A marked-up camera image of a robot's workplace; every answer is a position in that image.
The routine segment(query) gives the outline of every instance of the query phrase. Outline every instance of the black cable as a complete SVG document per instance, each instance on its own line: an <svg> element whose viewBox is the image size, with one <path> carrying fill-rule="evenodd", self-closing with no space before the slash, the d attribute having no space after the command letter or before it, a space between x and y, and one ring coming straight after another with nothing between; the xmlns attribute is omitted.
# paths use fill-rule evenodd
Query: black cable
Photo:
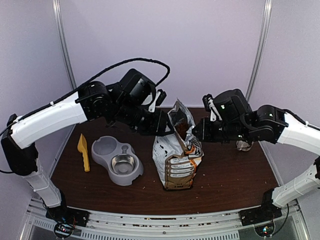
<svg viewBox="0 0 320 240"><path fill-rule="evenodd" d="M274 235L276 235L277 233L279 233L280 230L284 227L284 225L285 225L286 222L287 222L287 219L288 219L288 217L289 217L289 204L286 205L286 208L287 208L287 213L286 213L284 222L282 223L281 227L279 227L279 229L278 229L277 231L275 231L273 234L271 234L272 237L273 237Z"/></svg>
<svg viewBox="0 0 320 240"><path fill-rule="evenodd" d="M1 132L0 132L0 137L2 136L2 134L4 134L5 131L7 131L9 128L11 128L11 126L15 124L15 122L12 122L11 124L9 124L8 126L6 126L5 129L3 129ZM13 171L3 171L0 169L0 173L2 174L13 174L14 172Z"/></svg>
<svg viewBox="0 0 320 240"><path fill-rule="evenodd" d="M3 171L0 169L0 173L2 174L13 174L14 172L13 171Z"/></svg>
<svg viewBox="0 0 320 240"><path fill-rule="evenodd" d="M222 134L223 141L224 141L225 143L228 143L228 142L229 142L229 137L228 137L228 135L227 135L227 134L225 133L225 131L224 131L224 129L226 128L226 126L227 126L227 124L223 121L222 124L221 124L221 128L223 129L223 130L221 131L221 134Z"/></svg>
<svg viewBox="0 0 320 240"><path fill-rule="evenodd" d="M245 114L242 114L242 115L240 116L240 122L241 122L247 129L249 129L249 130L252 130L252 131L257 130L256 127L251 126L251 125L249 125L249 124L246 122Z"/></svg>
<svg viewBox="0 0 320 240"><path fill-rule="evenodd" d="M124 61L121 61L121 62L118 62L116 64L113 64L111 66L108 66L106 67L105 69L103 69L102 71L98 72L96 75L94 75L93 77L91 77L89 80L85 81L84 83L82 83L80 86L78 86L76 89L68 92L67 94L63 95L62 97L60 97L59 99L57 99L56 101L53 102L53 104L56 104L56 103L59 103L61 102L62 100L66 99L67 97L70 97L72 94L74 94L75 92L77 92L80 88L82 87L85 87L88 83L92 82L93 80L95 80L96 78L100 77L102 74L106 73L107 71L110 71L111 69L114 69L116 67L119 67L123 64L127 64L127 63L131 63L131 62L135 62L135 61L141 61L141 62L148 62L148 63L153 63L153 64L159 64L163 67L166 68L166 74L164 75L163 78L161 78L157 83L156 83L156 87L159 86L170 74L170 67L161 62L161 61L158 61L158 60L153 60L153 59L148 59L148 58L143 58L143 57L136 57L136 58L131 58L131 59L127 59L127 60L124 60ZM19 119L20 120L23 120L23 119L26 119L27 117L30 117L31 115L33 114L36 114L48 107L50 107L51 104L47 104L47 105L44 105L36 110L33 110L27 114L25 114L23 117L21 117Z"/></svg>
<svg viewBox="0 0 320 240"><path fill-rule="evenodd" d="M73 233L74 233L74 230L76 229L75 227L75 223L76 223L76 220L75 220L75 217L73 217L73 225L70 225L69 223L67 223L66 221L58 221L56 218L54 218L50 211L48 211L48 207L47 205L45 204L45 202L43 201L42 202L42 206L45 208L45 210L49 213L50 217L56 222L56 225L54 226L53 228L53 233L54 235L57 237L57 238L68 238L70 237ZM66 235L57 235L56 231L61 231L61 229L66 229L66 230L69 230L70 232L69 233L66 233Z"/></svg>
<svg viewBox="0 0 320 240"><path fill-rule="evenodd" d="M210 107L210 110L213 112L213 114L215 115L215 119L220 120L218 117L218 114L216 113L216 111L214 110L213 107Z"/></svg>
<svg viewBox="0 0 320 240"><path fill-rule="evenodd" d="M302 123L303 125L306 125L307 123L301 118L299 117L297 114L295 114L294 112L292 112L291 110L289 109L283 109L284 111L286 111L287 113L291 114L296 120L298 120L300 123ZM320 131L320 128L317 127L317 126L313 126L313 125L307 125L308 127L312 128L312 129L315 129L315 130L318 130Z"/></svg>

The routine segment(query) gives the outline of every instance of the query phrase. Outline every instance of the pet food bag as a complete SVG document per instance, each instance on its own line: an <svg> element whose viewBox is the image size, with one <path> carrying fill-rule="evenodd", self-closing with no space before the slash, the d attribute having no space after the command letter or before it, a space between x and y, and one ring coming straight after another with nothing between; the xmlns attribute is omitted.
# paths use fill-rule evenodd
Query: pet food bag
<svg viewBox="0 0 320 240"><path fill-rule="evenodd" d="M174 133L155 137L152 157L166 190L189 189L204 152L201 142L192 134L194 118L179 100L168 115Z"/></svg>

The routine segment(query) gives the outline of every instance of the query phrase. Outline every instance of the plastic scoop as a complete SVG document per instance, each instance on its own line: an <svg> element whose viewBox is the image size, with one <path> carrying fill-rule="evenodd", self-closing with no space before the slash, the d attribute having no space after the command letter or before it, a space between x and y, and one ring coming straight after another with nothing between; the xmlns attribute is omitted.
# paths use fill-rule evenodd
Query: plastic scoop
<svg viewBox="0 0 320 240"><path fill-rule="evenodd" d="M90 172L87 140L86 140L85 136L82 133L81 133L81 136L80 136L80 139L79 139L79 142L78 142L78 151L80 153L82 153L84 171L85 172Z"/></svg>

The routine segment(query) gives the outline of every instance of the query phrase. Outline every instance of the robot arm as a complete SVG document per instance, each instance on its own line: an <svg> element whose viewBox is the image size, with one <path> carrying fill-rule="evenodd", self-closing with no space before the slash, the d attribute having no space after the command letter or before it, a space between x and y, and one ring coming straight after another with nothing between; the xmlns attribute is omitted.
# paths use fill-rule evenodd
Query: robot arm
<svg viewBox="0 0 320 240"><path fill-rule="evenodd" d="M320 129L304 122L290 110L263 105L252 111L239 89L213 98L203 97L210 117L202 118L192 130L202 142L256 141L288 144L320 155ZM283 186L264 193L256 209L240 212L242 225L250 225L281 216L281 208L292 200L320 187L320 158L303 174Z"/></svg>
<svg viewBox="0 0 320 240"><path fill-rule="evenodd" d="M67 208L64 194L43 171L35 141L67 126L100 117L105 118L108 126L119 121L142 135L172 134L168 115L156 108L165 97L164 91L156 91L155 83L131 69L117 83L105 86L99 81L89 82L40 111L27 116L12 115L1 145L11 170L27 180L42 198L47 216L69 224L75 219L76 224L81 225L83 218L88 219L86 213L72 212Z"/></svg>

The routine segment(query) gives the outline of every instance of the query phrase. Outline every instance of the wooden table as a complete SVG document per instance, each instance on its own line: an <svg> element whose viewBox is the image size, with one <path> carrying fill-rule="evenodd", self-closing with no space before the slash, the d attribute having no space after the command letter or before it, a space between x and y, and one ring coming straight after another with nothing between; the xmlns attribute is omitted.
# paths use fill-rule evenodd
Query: wooden table
<svg viewBox="0 0 320 240"><path fill-rule="evenodd" d="M203 108L190 108L196 123L207 116ZM211 213L261 204L263 193L277 186L270 165L258 143L249 152L235 143L203 143L205 156L194 178L193 188L165 191L152 159L153 136L131 133L121 123L106 128L105 120L77 125L53 173L53 183L61 189L71 207L123 214L178 215ZM85 172L77 145L86 137L90 172ZM91 158L91 145L101 136L113 136L129 143L144 166L144 173L131 186L118 186L107 170Z"/></svg>

